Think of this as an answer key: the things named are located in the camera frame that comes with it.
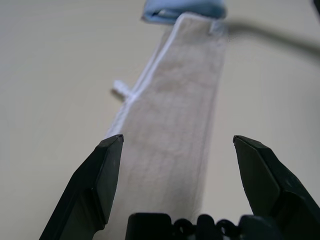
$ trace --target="white fabric trim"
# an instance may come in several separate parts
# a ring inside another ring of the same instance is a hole
[[[119,112],[115,116],[115,119],[113,120],[111,127],[109,128],[109,130],[105,134],[104,139],[107,139],[113,135],[120,133],[131,106],[133,105],[133,103],[137,100],[137,98],[141,95],[141,93],[146,89],[146,87],[152,81],[152,76],[153,76],[155,70],[157,69],[160,61],[162,60],[164,55],[167,53],[169,47],[171,46],[172,42],[174,41],[174,39],[177,35],[177,32],[179,30],[179,27],[185,18],[192,18],[192,19],[205,21],[205,22],[213,21],[213,18],[200,16],[200,15],[197,15],[194,13],[188,13],[188,12],[183,13],[178,17],[178,19],[176,20],[175,25],[172,29],[172,32],[170,33],[170,36],[167,39],[165,45],[163,46],[163,48],[161,49],[161,51],[159,52],[158,55],[157,55],[157,52],[159,50],[160,45],[158,45],[158,47],[154,51],[152,57],[148,61],[146,67],[144,68],[144,70],[142,71],[136,84],[134,85],[134,87],[131,91],[131,94],[125,99]]]

